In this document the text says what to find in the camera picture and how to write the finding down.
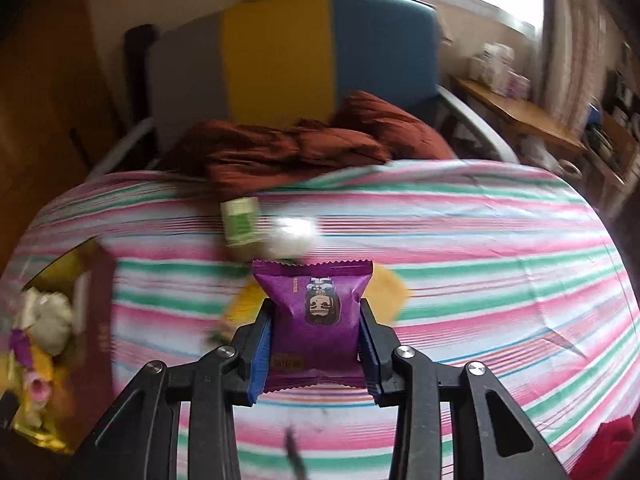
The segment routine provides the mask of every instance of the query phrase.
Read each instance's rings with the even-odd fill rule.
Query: wooden cabinet
[[[37,211],[80,184],[122,132],[86,0],[30,0],[0,40],[0,270]]]

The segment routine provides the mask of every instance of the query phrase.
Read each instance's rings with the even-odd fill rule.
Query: curtain
[[[576,137],[599,89],[604,34],[599,0],[545,0],[537,102]]]

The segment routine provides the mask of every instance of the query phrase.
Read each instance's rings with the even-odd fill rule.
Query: striped bedsheet
[[[567,469],[601,422],[635,412],[638,305],[628,275],[591,207],[551,174],[487,161],[396,162],[265,192],[260,206],[267,216],[319,219],[323,245],[309,263],[370,258],[394,269],[411,292],[400,340],[438,362],[488,364]],[[23,285],[96,235],[118,259],[116,389],[151,359],[203,355],[248,275],[225,261],[209,184],[135,172],[70,190],[37,215],[0,285]],[[385,479],[395,416],[352,388],[263,395],[236,409],[242,477],[291,478],[283,442],[293,427],[311,478]],[[188,407],[180,424],[185,478]],[[446,413],[442,425],[450,477]]]

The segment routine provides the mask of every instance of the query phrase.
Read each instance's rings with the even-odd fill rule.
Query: red blanket
[[[341,168],[395,158],[455,158],[433,128],[366,92],[347,98],[329,125],[276,130],[225,121],[196,124],[158,169],[208,177],[220,201]]]

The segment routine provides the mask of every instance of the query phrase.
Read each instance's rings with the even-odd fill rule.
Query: red cloth
[[[604,480],[634,437],[630,416],[601,424],[569,476],[572,480]]]
[[[362,90],[346,97],[329,126],[369,134],[394,159],[456,158],[447,141],[428,124]]]
[[[327,126],[302,120],[276,130],[225,121],[196,124],[158,170],[208,177],[220,202],[341,168],[397,158],[456,158],[436,130],[366,92],[346,98]]]

